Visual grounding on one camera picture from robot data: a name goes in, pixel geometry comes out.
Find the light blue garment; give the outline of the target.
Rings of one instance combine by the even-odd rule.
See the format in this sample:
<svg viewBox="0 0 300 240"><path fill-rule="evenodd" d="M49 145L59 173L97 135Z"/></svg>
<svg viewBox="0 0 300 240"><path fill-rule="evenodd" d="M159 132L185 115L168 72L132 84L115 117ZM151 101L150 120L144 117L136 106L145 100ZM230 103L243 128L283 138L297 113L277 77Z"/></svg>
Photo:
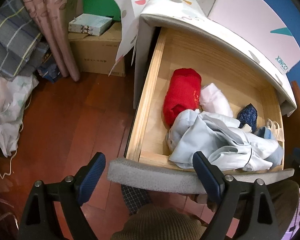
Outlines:
<svg viewBox="0 0 300 240"><path fill-rule="evenodd" d="M281 165L284 150L277 140L263 139L239 128L237 119L216 113L184 110L166 135L169 160L192 169L200 151L222 171L264 171Z"/></svg>

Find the blue fleece garment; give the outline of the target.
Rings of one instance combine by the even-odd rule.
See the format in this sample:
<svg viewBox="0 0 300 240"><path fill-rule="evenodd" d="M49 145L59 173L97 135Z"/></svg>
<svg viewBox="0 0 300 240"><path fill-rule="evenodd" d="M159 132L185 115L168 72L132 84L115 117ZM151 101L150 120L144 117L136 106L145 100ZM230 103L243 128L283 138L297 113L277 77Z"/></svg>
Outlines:
<svg viewBox="0 0 300 240"><path fill-rule="evenodd" d="M273 133L271 132L271 130L269 128L267 128L266 126L262 126L260 128L258 128L255 132L254 135L261 137L263 139L271 139L271 140L275 140L275 136L273 135Z"/></svg>

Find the navy floral underwear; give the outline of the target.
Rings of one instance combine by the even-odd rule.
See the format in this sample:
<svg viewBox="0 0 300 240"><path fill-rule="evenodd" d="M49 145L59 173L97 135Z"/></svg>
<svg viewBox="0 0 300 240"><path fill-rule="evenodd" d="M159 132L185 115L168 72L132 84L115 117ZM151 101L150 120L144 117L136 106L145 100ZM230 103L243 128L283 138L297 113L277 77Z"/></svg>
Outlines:
<svg viewBox="0 0 300 240"><path fill-rule="evenodd" d="M239 128L247 124L254 132L257 129L257 109L251 103L248 104L238 113L237 120L240 122Z"/></svg>

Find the wooden drawer with grey front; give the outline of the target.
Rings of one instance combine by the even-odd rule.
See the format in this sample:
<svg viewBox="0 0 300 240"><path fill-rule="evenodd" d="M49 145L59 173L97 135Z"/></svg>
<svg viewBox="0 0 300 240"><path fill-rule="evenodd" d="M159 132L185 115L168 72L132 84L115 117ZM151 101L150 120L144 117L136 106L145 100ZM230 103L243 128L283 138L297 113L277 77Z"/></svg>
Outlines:
<svg viewBox="0 0 300 240"><path fill-rule="evenodd" d="M294 170L268 160L284 144L245 132L237 114L257 110L257 127L282 122L274 86L256 64L199 34L162 28L127 146L107 178L151 191L204 194L192 157L200 151L238 181L272 184Z"/></svg>

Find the beige bra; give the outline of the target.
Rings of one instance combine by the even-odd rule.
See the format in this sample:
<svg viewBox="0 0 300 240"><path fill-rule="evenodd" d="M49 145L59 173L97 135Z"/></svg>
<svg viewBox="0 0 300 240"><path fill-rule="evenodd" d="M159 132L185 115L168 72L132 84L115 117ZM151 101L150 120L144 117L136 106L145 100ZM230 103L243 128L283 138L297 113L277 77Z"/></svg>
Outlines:
<svg viewBox="0 0 300 240"><path fill-rule="evenodd" d="M281 141L281 142L285 141L283 128L280 126L278 122L267 119L266 127L270 129L271 133L273 134L273 136L277 141Z"/></svg>

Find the olive knit trouser leg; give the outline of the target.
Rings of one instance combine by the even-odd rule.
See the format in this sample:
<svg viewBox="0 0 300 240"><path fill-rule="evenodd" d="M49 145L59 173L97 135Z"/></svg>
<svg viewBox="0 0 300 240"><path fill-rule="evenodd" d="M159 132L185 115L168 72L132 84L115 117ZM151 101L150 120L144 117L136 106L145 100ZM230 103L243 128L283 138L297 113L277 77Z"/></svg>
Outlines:
<svg viewBox="0 0 300 240"><path fill-rule="evenodd" d="M173 208L148 204L132 215L111 239L200 239L205 230L198 219Z"/></svg>

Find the white folded garment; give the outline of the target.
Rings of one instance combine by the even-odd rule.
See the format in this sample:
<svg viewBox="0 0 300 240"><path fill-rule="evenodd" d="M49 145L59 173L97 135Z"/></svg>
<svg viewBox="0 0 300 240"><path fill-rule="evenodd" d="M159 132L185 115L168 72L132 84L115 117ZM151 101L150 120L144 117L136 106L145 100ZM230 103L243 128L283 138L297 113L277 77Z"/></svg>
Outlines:
<svg viewBox="0 0 300 240"><path fill-rule="evenodd" d="M227 98L214 83L201 88L199 105L206 112L217 113L231 118L234 116Z"/></svg>

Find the white floral bedsheet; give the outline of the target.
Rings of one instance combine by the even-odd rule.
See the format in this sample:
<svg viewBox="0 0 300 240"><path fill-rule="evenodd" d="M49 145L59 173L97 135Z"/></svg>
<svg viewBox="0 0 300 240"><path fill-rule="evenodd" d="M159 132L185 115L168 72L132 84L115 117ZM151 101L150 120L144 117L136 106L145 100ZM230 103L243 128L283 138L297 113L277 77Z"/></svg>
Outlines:
<svg viewBox="0 0 300 240"><path fill-rule="evenodd" d="M13 81L0 76L0 149L5 157L17 150L25 105L38 83L34 75Z"/></svg>

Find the red folded garment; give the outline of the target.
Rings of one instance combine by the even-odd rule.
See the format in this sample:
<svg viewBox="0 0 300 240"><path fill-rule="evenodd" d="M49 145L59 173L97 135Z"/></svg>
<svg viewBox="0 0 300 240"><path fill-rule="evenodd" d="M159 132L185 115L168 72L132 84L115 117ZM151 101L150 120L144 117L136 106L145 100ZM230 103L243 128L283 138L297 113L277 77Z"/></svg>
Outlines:
<svg viewBox="0 0 300 240"><path fill-rule="evenodd" d="M172 127L182 111L199 107L201 81L201 76L192 68L180 68L173 72L162 107L168 127Z"/></svg>

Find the grey plaid cloth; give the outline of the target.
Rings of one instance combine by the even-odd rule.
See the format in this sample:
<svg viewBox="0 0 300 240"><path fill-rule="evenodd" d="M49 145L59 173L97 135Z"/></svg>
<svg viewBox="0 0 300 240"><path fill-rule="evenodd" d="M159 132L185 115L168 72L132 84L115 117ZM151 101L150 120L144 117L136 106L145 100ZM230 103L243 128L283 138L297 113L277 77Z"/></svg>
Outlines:
<svg viewBox="0 0 300 240"><path fill-rule="evenodd" d="M42 36L23 0L6 0L0 7L0 76L30 76L49 48Z"/></svg>

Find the brown cardboard box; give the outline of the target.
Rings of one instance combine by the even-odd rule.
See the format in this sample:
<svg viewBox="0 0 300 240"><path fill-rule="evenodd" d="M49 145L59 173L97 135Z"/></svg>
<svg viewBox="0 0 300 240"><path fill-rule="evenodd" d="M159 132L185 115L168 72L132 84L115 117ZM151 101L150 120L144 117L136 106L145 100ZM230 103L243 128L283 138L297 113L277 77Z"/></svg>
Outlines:
<svg viewBox="0 0 300 240"><path fill-rule="evenodd" d="M101 36L68 33L80 72L125 76L125 61L115 63L121 43L121 23L114 22Z"/></svg>

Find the teal tissue box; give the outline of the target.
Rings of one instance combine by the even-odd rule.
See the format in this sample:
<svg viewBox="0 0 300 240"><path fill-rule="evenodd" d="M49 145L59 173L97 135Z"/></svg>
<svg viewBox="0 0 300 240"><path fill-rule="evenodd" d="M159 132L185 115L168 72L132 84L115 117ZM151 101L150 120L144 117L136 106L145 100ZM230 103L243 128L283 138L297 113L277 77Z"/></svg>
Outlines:
<svg viewBox="0 0 300 240"><path fill-rule="evenodd" d="M112 20L111 17L106 16L81 14L69 22L68 31L100 36L111 26Z"/></svg>

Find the pink leaf curtain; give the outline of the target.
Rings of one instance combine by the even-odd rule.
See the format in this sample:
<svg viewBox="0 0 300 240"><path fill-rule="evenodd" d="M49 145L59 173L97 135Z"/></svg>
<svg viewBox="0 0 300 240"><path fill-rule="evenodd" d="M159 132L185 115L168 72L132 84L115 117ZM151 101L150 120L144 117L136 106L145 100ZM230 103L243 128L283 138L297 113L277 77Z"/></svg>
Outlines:
<svg viewBox="0 0 300 240"><path fill-rule="evenodd" d="M78 81L80 72L68 39L68 24L83 12L82 0L23 0L27 12L45 36L63 77Z"/></svg>

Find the white XINCCI shoe box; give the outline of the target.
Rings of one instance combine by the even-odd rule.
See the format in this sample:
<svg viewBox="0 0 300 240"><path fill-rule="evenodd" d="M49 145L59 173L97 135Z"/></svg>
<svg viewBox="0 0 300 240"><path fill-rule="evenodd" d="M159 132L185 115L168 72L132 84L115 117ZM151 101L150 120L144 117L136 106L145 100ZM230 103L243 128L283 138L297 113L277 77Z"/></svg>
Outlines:
<svg viewBox="0 0 300 240"><path fill-rule="evenodd" d="M282 73L300 61L300 47L264 0L197 0L203 13L260 51Z"/></svg>

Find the white patterned nightstand cabinet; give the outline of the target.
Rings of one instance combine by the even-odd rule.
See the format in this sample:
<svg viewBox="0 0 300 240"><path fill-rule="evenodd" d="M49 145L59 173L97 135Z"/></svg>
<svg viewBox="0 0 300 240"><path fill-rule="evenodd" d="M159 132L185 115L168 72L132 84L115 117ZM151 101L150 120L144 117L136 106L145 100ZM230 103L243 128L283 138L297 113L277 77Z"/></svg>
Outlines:
<svg viewBox="0 0 300 240"><path fill-rule="evenodd" d="M149 0L136 17L138 30L135 44L135 76L133 107L138 106L147 72L147 60L154 29L172 28L198 37L207 38L241 61L261 71L277 90L281 113L290 116L297 108L296 100L285 74L249 42L226 27L208 19L195 0Z"/></svg>

